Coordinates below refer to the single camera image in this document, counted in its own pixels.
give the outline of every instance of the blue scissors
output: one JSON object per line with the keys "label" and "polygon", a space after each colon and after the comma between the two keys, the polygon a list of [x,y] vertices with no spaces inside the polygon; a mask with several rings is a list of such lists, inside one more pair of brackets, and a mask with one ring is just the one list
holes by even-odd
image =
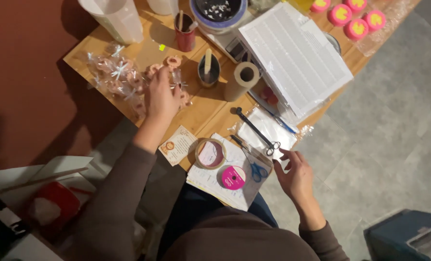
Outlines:
{"label": "blue scissors", "polygon": [[254,160],[252,154],[248,151],[248,149],[243,145],[243,142],[235,135],[230,135],[230,137],[235,140],[235,142],[242,147],[242,151],[245,154],[249,165],[251,166],[251,175],[253,176],[253,180],[257,183],[261,182],[263,178],[267,178],[269,173],[266,169],[259,166]]}

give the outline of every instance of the small card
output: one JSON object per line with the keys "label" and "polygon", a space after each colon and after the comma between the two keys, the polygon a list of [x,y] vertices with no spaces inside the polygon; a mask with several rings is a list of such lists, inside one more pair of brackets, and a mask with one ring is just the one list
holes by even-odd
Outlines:
{"label": "small card", "polygon": [[172,137],[159,146],[159,150],[172,166],[177,165],[198,145],[198,138],[185,127],[178,127]]}

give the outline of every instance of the brown sweater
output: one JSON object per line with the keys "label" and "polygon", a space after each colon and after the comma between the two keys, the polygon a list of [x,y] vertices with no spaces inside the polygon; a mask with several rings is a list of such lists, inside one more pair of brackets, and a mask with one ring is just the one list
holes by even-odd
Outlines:
{"label": "brown sweater", "polygon": [[[132,221],[156,156],[129,145],[92,199],[74,236],[79,260],[135,260]],[[330,225],[294,233],[272,228],[258,217],[221,208],[178,238],[164,261],[349,260]]]}

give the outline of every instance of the person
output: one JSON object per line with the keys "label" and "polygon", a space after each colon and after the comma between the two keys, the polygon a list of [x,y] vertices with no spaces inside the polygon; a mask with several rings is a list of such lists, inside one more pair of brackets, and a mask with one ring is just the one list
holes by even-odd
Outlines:
{"label": "person", "polygon": [[[135,260],[132,222],[155,151],[180,105],[180,89],[169,88],[163,67],[145,94],[147,117],[131,144],[79,218],[70,257],[76,260]],[[312,169],[298,151],[275,172],[299,216],[299,236],[278,228],[258,195],[248,212],[226,207],[215,197],[184,184],[161,238],[158,260],[349,260],[312,194]]]}

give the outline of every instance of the blue pen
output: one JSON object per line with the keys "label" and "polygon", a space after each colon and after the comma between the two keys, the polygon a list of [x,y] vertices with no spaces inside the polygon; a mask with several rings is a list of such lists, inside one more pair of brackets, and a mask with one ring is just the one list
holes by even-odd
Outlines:
{"label": "blue pen", "polygon": [[297,131],[294,131],[292,128],[290,128],[282,119],[280,119],[278,116],[276,116],[275,114],[271,113],[269,110],[267,110],[267,112],[274,117],[274,119],[280,124],[280,126],[282,126],[283,128],[285,128],[287,131],[296,134],[298,133]]}

